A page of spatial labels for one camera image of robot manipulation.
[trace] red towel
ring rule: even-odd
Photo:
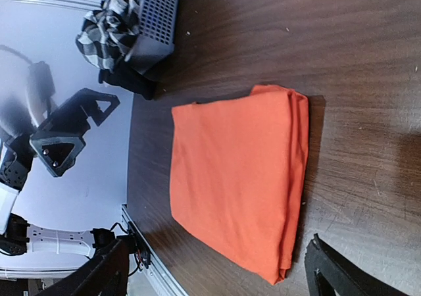
[[[309,104],[280,86],[172,110],[170,198],[189,233],[271,284],[291,259],[309,153]]]

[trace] dark wood tabletop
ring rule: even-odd
[[[190,295],[308,295],[305,247],[318,233],[369,274],[421,295],[421,0],[180,3],[176,52],[155,70],[157,100],[134,99],[128,181],[128,210],[169,271]],[[294,265],[276,286],[170,212],[171,107],[242,97],[255,84],[310,100]]]

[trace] laundry basket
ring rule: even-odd
[[[178,0],[144,0],[139,37],[125,61],[143,74],[174,51]]]

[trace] checkered cloth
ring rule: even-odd
[[[85,15],[76,45],[88,62],[113,71],[136,42],[142,4],[143,0],[102,0],[101,10]]]

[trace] folded cloth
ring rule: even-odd
[[[76,46],[84,58],[101,70],[114,66],[129,53],[139,36],[143,0],[102,0],[101,10],[85,15]]]
[[[309,104],[280,86],[172,110],[174,219],[271,284],[285,279],[308,157]]]

